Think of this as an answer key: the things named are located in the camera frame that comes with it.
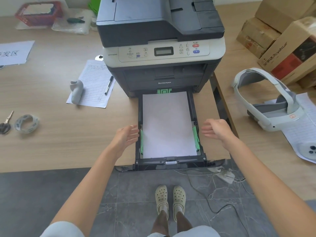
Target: white vr headset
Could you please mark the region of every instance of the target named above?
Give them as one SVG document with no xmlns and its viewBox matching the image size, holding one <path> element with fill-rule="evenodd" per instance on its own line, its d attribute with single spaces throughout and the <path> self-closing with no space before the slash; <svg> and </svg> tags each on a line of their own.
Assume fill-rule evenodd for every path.
<svg viewBox="0 0 316 237">
<path fill-rule="evenodd" d="M 239 93 L 238 89 L 251 83 L 269 80 L 281 95 L 273 104 L 250 104 Z M 236 98 L 247 108 L 247 113 L 266 131 L 278 131 L 288 127 L 293 121 L 302 118 L 305 111 L 296 100 L 296 94 L 278 79 L 259 68 L 246 69 L 235 76 L 232 83 Z"/>
</svg>

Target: pen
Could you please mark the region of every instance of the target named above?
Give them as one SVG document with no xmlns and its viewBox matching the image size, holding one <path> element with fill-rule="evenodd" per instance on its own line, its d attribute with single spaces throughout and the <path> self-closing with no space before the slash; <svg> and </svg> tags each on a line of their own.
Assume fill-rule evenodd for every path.
<svg viewBox="0 0 316 237">
<path fill-rule="evenodd" d="M 107 88 L 106 88 L 105 93 L 104 93 L 105 95 L 106 95 L 106 94 L 107 94 L 107 92 L 109 91 L 109 88 L 110 88 L 110 86 L 111 86 L 112 81 L 113 81 L 113 76 L 111 75 L 111 78 L 110 78 L 109 84 L 107 85 Z"/>
</svg>

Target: white wall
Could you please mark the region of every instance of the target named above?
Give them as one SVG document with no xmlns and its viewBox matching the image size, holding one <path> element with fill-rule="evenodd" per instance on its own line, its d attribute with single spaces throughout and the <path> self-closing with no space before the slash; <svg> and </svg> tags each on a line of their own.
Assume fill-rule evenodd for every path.
<svg viewBox="0 0 316 237">
<path fill-rule="evenodd" d="M 26 2 L 39 0 L 0 0 L 0 16 L 13 16 L 18 8 Z M 90 0 L 65 0 L 70 8 L 87 7 Z M 214 0 L 215 5 L 223 5 L 238 2 L 259 1 L 259 0 Z"/>
</svg>

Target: person's right arm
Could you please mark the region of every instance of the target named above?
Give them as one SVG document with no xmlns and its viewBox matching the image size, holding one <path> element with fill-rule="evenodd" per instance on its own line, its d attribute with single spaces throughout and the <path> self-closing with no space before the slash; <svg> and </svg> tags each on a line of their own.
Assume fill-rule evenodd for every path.
<svg viewBox="0 0 316 237">
<path fill-rule="evenodd" d="M 316 213 L 232 133 L 225 120 L 207 119 L 202 133 L 222 141 L 281 237 L 316 236 Z"/>
</svg>

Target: red plastic basket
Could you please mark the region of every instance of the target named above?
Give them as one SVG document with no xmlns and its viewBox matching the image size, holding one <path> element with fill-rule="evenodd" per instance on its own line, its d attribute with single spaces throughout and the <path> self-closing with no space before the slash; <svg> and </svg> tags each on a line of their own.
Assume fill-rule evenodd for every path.
<svg viewBox="0 0 316 237">
<path fill-rule="evenodd" d="M 25 9 L 29 5 L 50 3 L 54 4 L 54 12 L 52 14 L 31 14 L 24 15 Z M 43 1 L 43 2 L 29 2 L 23 4 L 16 12 L 15 17 L 23 21 L 28 26 L 51 26 L 57 17 L 63 17 L 63 10 L 61 9 L 60 1 Z"/>
</svg>

